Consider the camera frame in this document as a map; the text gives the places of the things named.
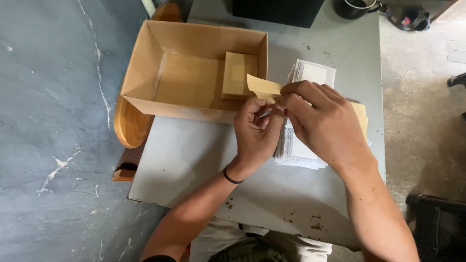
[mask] person's left hand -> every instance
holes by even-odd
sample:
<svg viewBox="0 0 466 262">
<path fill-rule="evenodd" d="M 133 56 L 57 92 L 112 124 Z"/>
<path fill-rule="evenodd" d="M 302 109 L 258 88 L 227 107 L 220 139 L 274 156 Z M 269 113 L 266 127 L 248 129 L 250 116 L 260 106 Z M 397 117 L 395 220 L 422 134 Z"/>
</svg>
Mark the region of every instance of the person's left hand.
<svg viewBox="0 0 466 262">
<path fill-rule="evenodd" d="M 250 97 L 234 118 L 238 155 L 228 166 L 229 176 L 242 180 L 267 161 L 277 147 L 285 115 L 277 103 Z"/>
</svg>

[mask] forearm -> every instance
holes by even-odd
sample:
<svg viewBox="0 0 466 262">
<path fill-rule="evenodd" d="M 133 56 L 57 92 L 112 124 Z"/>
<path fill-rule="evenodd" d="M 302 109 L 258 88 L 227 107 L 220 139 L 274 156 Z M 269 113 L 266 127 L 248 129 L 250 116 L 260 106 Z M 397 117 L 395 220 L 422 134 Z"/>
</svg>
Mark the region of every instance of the forearm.
<svg viewBox="0 0 466 262">
<path fill-rule="evenodd" d="M 363 249 L 385 261 L 419 261 L 401 211 L 377 169 L 375 158 L 361 173 L 342 174 L 348 215 Z"/>
<path fill-rule="evenodd" d="M 242 180 L 245 174 L 232 163 L 228 176 Z M 141 260 L 154 255 L 168 255 L 179 261 L 185 248 L 206 227 L 219 206 L 237 184 L 229 182 L 220 171 L 174 206 L 152 233 Z"/>
</svg>

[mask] wristband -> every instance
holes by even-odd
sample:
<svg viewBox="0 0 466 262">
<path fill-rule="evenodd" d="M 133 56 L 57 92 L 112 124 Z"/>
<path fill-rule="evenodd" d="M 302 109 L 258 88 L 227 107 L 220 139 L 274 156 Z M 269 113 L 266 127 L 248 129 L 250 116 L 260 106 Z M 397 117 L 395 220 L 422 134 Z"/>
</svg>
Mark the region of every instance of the wristband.
<svg viewBox="0 0 466 262">
<path fill-rule="evenodd" d="M 225 176 L 225 178 L 226 178 L 228 181 L 232 182 L 233 184 L 241 184 L 241 183 L 243 183 L 244 179 L 241 180 L 241 181 L 235 181 L 235 180 L 229 178 L 228 175 L 226 174 L 226 168 L 227 168 L 227 167 L 228 167 L 228 165 L 226 165 L 226 166 L 225 166 L 225 169 L 223 169 L 223 176 Z"/>
</svg>

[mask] table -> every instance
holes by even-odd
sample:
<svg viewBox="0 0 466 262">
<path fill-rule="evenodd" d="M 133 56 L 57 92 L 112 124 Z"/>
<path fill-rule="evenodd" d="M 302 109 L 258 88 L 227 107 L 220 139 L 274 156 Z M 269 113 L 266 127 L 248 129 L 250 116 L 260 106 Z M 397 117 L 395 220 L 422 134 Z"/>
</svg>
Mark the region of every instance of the table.
<svg viewBox="0 0 466 262">
<path fill-rule="evenodd" d="M 268 31 L 271 81 L 284 83 L 296 59 L 336 68 L 335 89 L 366 105 L 368 140 L 385 181 L 376 13 L 346 21 L 326 1 L 312 27 L 306 29 L 232 17 L 223 1 L 196 0 L 188 22 Z M 172 207 L 235 154 L 232 125 L 157 116 L 128 197 Z M 343 182 L 329 167 L 315 171 L 276 165 L 269 159 L 232 192 L 215 216 L 358 248 L 348 220 Z"/>
</svg>

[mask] open cardboard box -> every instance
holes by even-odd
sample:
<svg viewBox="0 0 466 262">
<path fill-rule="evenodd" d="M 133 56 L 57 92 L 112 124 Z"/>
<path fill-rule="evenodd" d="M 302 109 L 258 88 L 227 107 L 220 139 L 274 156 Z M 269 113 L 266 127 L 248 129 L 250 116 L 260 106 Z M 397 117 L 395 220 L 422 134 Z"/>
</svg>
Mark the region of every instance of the open cardboard box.
<svg viewBox="0 0 466 262">
<path fill-rule="evenodd" d="M 232 123 L 244 101 L 221 99 L 227 51 L 257 56 L 267 79 L 267 32 L 146 20 L 120 95 L 144 114 Z"/>
</svg>

